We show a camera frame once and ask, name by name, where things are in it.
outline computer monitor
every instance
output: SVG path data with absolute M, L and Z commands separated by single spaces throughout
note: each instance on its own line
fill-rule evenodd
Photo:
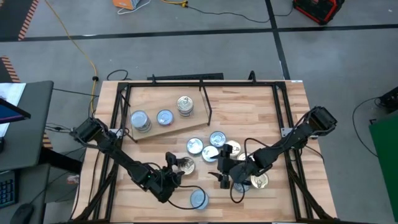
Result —
M 29 119 L 30 114 L 0 98 L 0 124 Z

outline keyboard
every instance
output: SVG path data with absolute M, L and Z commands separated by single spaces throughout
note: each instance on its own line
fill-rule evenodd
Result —
M 17 181 L 15 171 L 0 173 L 0 209 L 17 203 Z

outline wooden table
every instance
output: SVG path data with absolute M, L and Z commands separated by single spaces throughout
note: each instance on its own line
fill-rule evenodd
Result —
M 117 85 L 118 82 L 103 82 L 96 109 L 96 118 L 108 125 L 111 121 Z M 286 81 L 286 85 L 294 121 L 297 122 L 310 109 L 304 85 L 302 82 L 291 81 Z M 132 88 L 134 97 L 143 97 L 139 94 L 143 94 L 145 91 L 139 90 L 140 88 L 143 87 Z M 158 91 L 167 95 L 167 88 L 158 87 Z M 156 138 L 143 139 L 138 144 L 124 138 L 123 151 L 141 162 L 156 162 L 164 166 L 166 165 L 164 155 L 167 151 L 174 153 L 177 157 L 188 156 L 186 143 L 190 138 L 197 137 L 202 139 L 204 144 L 208 144 L 210 134 L 216 130 L 224 132 L 228 139 L 234 139 L 242 145 L 244 139 L 248 137 L 256 138 L 269 145 L 280 139 L 270 87 L 206 87 L 206 89 L 213 108 L 210 126 L 197 126 L 184 131 L 160 135 Z M 281 93 L 279 98 L 283 105 Z M 287 126 L 286 114 L 284 113 L 283 116 L 285 126 Z M 308 145 L 319 151 L 317 141 L 310 140 Z M 248 142 L 249 152 L 260 147 L 255 142 Z M 87 149 L 81 172 L 80 198 L 74 217 L 83 211 L 89 201 L 97 153 L 96 149 Z M 194 160 L 197 169 L 194 174 L 184 176 L 182 184 L 199 185 L 205 189 L 210 197 L 206 210 L 179 210 L 168 203 L 160 203 L 150 192 L 143 192 L 139 189 L 130 180 L 126 170 L 119 167 L 111 222 L 295 221 L 283 155 L 279 156 L 273 168 L 267 172 L 269 176 L 267 188 L 251 189 L 240 204 L 233 203 L 229 198 L 229 190 L 220 189 L 219 182 L 207 174 L 209 170 L 216 171 L 216 162 L 209 165 L 205 164 L 201 157 L 194 157 Z M 98 187 L 102 161 L 103 155 L 100 153 L 96 166 L 93 195 Z M 309 191 L 325 211 L 335 217 L 336 211 L 321 158 L 314 152 L 304 149 L 302 162 Z M 193 190 L 195 189 L 178 188 L 170 200 L 179 206 L 191 207 L 190 194 Z M 238 200 L 241 195 L 236 191 L 233 192 L 235 199 Z M 305 217 L 302 194 L 299 189 L 297 192 L 302 216 Z M 107 198 L 107 193 L 105 193 L 101 204 L 100 218 L 104 217 Z

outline yellow cable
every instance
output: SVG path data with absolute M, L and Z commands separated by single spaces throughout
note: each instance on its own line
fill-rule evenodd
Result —
M 177 5 L 181 5 L 182 7 L 185 7 L 188 4 L 188 1 L 181 1 L 181 2 L 173 2 L 173 1 L 167 1 L 167 0 L 161 0 L 164 3 L 167 4 L 177 4 Z
M 95 65 L 93 63 L 93 61 L 87 56 L 87 54 L 76 44 L 76 42 L 70 37 L 69 32 L 67 30 L 67 28 L 65 27 L 65 25 L 63 24 L 63 22 L 61 21 L 61 18 L 58 16 L 58 14 L 55 12 L 55 10 L 51 7 L 51 5 L 49 4 L 49 2 L 47 2 L 47 0 L 44 0 L 45 3 L 48 5 L 48 7 L 51 9 L 51 11 L 54 13 L 54 15 L 57 17 L 58 21 L 61 23 L 63 29 L 65 30 L 65 32 L 67 33 L 68 38 L 72 41 L 73 44 L 75 44 L 75 46 L 77 47 L 77 49 L 79 49 L 79 51 L 86 57 L 86 59 L 89 61 L 89 63 L 91 64 L 91 66 L 94 68 L 94 76 L 97 77 L 97 69 L 95 68 Z M 93 88 L 91 89 L 91 95 L 94 95 L 95 92 L 95 85 L 96 85 L 96 80 L 94 80 L 93 82 Z M 94 96 L 91 96 L 91 112 L 94 111 L 94 101 L 93 101 Z

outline can lid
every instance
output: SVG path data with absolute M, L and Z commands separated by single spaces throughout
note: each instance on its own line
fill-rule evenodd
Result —
M 159 124 L 171 124 L 173 122 L 173 113 L 169 110 L 161 110 L 157 113 L 157 122 Z
M 237 158 L 237 160 L 239 161 L 245 161 L 246 160 L 246 155 L 244 154 L 244 152 L 240 153 Z
M 189 111 L 193 107 L 193 101 L 189 96 L 181 96 L 177 100 L 177 108 L 180 111 Z
M 215 131 L 210 135 L 210 143 L 216 147 L 221 147 L 225 144 L 226 137 L 221 131 Z
M 191 138 L 187 142 L 187 150 L 192 154 L 198 154 L 203 150 L 203 142 L 198 138 Z
M 232 146 L 231 156 L 237 156 L 241 152 L 241 145 L 237 141 L 229 140 L 225 144 Z
M 251 184 L 255 187 L 255 188 L 264 188 L 268 185 L 268 175 L 267 174 L 262 174 L 259 177 L 256 177 L 255 175 L 252 175 L 250 177 L 251 180 Z
M 197 209 L 205 209 L 206 206 L 209 204 L 209 196 L 206 194 L 203 194 L 201 190 L 196 190 L 192 192 L 191 194 L 191 205 L 192 207 L 197 207 L 203 202 L 203 205 Z
M 184 171 L 187 175 L 191 174 L 195 170 L 195 162 L 189 157 L 184 157 L 183 159 L 185 159 L 185 162 L 179 164 L 178 169 Z
M 212 159 L 212 157 L 218 155 L 218 149 L 214 146 L 206 146 L 201 155 L 207 162 L 214 162 L 217 159 Z
M 137 110 L 131 115 L 131 124 L 136 128 L 143 127 L 147 121 L 148 115 L 142 110 Z
M 237 184 L 237 183 L 234 184 L 234 188 L 235 188 L 235 190 L 237 190 L 240 193 L 243 193 L 243 189 L 245 192 L 250 190 L 250 186 L 243 184 L 243 187 L 242 187 L 242 184 Z

